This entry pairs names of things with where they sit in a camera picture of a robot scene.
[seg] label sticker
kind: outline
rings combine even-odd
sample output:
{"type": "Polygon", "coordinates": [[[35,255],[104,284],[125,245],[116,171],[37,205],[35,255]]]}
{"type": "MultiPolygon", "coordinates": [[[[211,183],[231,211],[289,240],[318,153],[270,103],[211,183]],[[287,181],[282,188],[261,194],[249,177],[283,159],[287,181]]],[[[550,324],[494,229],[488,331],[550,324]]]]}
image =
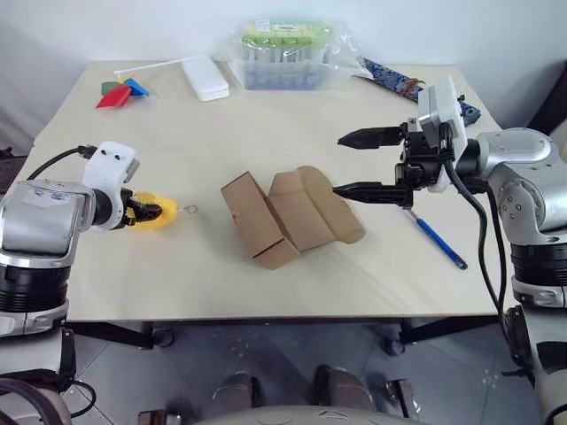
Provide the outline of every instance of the label sticker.
{"type": "Polygon", "coordinates": [[[299,25],[293,24],[274,24],[274,31],[299,31],[299,25]]]}
{"type": "Polygon", "coordinates": [[[21,202],[39,208],[49,208],[50,206],[69,204],[73,197],[73,193],[34,188],[27,192],[21,202]]]}
{"type": "Polygon", "coordinates": [[[269,33],[271,28],[269,19],[256,20],[254,21],[254,24],[256,25],[256,31],[261,31],[262,33],[269,33]]]}

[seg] blue pen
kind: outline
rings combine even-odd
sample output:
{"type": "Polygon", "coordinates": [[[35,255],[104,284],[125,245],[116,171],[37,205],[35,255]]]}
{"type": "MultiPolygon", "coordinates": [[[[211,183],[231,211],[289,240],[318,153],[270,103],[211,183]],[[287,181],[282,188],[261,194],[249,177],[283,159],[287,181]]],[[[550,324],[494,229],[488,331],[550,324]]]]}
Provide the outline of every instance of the blue pen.
{"type": "Polygon", "coordinates": [[[415,212],[412,210],[407,210],[411,216],[416,220],[417,226],[419,226],[423,232],[441,249],[443,252],[454,262],[454,264],[459,267],[461,270],[465,270],[468,266],[465,263],[464,259],[459,257],[455,251],[451,249],[447,243],[441,239],[435,230],[430,228],[429,224],[427,224],[423,219],[420,219],[415,212]]]}

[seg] black cable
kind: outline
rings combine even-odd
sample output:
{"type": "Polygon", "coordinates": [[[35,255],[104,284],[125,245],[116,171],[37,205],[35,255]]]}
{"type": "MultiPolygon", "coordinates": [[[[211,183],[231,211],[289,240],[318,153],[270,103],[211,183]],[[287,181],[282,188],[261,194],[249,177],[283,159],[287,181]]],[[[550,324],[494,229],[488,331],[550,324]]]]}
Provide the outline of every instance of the black cable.
{"type": "Polygon", "coordinates": [[[90,402],[87,404],[87,406],[77,412],[71,413],[72,418],[77,418],[79,416],[84,415],[86,412],[88,412],[90,409],[92,409],[95,406],[95,403],[97,402],[97,392],[95,391],[94,388],[92,388],[90,385],[88,385],[85,382],[73,381],[73,384],[78,387],[83,387],[85,390],[87,390],[90,393],[90,402]]]}
{"type": "Polygon", "coordinates": [[[74,153],[78,153],[83,158],[89,159],[94,155],[94,153],[96,151],[97,151],[96,146],[90,146],[89,145],[89,146],[77,146],[76,148],[72,148],[72,149],[69,149],[68,151],[61,152],[58,155],[56,155],[55,157],[53,157],[50,160],[43,163],[39,168],[37,168],[33,173],[31,173],[27,179],[33,180],[33,179],[37,178],[37,176],[39,174],[43,173],[50,166],[52,166],[56,162],[60,161],[61,159],[68,157],[69,155],[73,155],[74,153]]]}
{"type": "Polygon", "coordinates": [[[31,173],[27,179],[33,180],[39,174],[43,173],[46,169],[48,169],[50,166],[52,166],[56,162],[60,161],[63,158],[68,157],[69,155],[73,155],[74,153],[79,153],[80,151],[81,151],[81,148],[76,147],[76,148],[73,148],[73,149],[69,149],[68,151],[59,153],[55,157],[53,157],[50,160],[43,163],[39,168],[37,168],[33,173],[31,173]]]}
{"type": "Polygon", "coordinates": [[[464,185],[457,172],[454,170],[453,161],[451,159],[446,159],[445,161],[443,161],[443,166],[447,171],[449,180],[453,183],[453,185],[457,188],[457,190],[459,190],[461,195],[467,200],[467,202],[475,209],[475,211],[478,214],[478,220],[479,220],[478,262],[480,263],[480,271],[482,272],[482,277],[485,280],[485,285],[486,288],[488,289],[488,293],[490,294],[490,298],[492,299],[496,309],[498,309],[499,300],[496,297],[496,294],[494,293],[494,288],[492,283],[490,282],[490,276],[488,275],[488,271],[486,270],[486,263],[485,263],[486,230],[488,229],[488,219],[486,218],[486,211],[483,208],[483,206],[478,202],[478,200],[469,192],[469,190],[464,185]]]}
{"type": "Polygon", "coordinates": [[[36,387],[16,379],[0,378],[0,391],[13,392],[27,400],[46,425],[64,425],[55,406],[36,387]]]}
{"type": "Polygon", "coordinates": [[[486,191],[488,195],[488,202],[490,203],[490,213],[493,218],[494,234],[496,236],[496,244],[498,245],[498,258],[500,261],[500,293],[498,294],[498,316],[504,316],[504,298],[506,297],[506,252],[504,251],[504,240],[500,228],[500,221],[498,220],[498,205],[496,204],[496,197],[492,189],[488,188],[486,191]]]}
{"type": "Polygon", "coordinates": [[[553,425],[554,418],[558,414],[563,412],[567,412],[567,403],[565,403],[564,405],[560,405],[555,409],[553,409],[551,412],[549,412],[548,416],[546,417],[546,420],[543,422],[543,425],[553,425]]]}
{"type": "Polygon", "coordinates": [[[0,424],[1,425],[18,425],[18,423],[0,410],[0,424]]]}

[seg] brown cardboard box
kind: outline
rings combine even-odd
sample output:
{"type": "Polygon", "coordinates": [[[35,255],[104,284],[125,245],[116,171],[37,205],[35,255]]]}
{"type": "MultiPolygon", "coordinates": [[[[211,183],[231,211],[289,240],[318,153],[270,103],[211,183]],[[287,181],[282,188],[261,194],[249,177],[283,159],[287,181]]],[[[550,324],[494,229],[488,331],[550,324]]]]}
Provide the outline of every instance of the brown cardboard box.
{"type": "Polygon", "coordinates": [[[247,172],[221,189],[246,248],[275,269],[302,251],[333,241],[355,243],[364,228],[313,166],[276,174],[268,196],[247,172]]]}

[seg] white wall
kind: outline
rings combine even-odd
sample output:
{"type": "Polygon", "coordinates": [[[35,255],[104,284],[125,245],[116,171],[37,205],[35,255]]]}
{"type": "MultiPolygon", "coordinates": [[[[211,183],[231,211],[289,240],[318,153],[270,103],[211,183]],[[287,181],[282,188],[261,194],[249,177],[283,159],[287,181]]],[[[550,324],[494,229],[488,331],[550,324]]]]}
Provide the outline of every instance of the white wall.
{"type": "Polygon", "coordinates": [[[504,127],[529,121],[567,58],[567,0],[0,0],[0,146],[30,146],[91,59],[213,53],[275,16],[342,19],[379,63],[458,64],[504,127]]]}

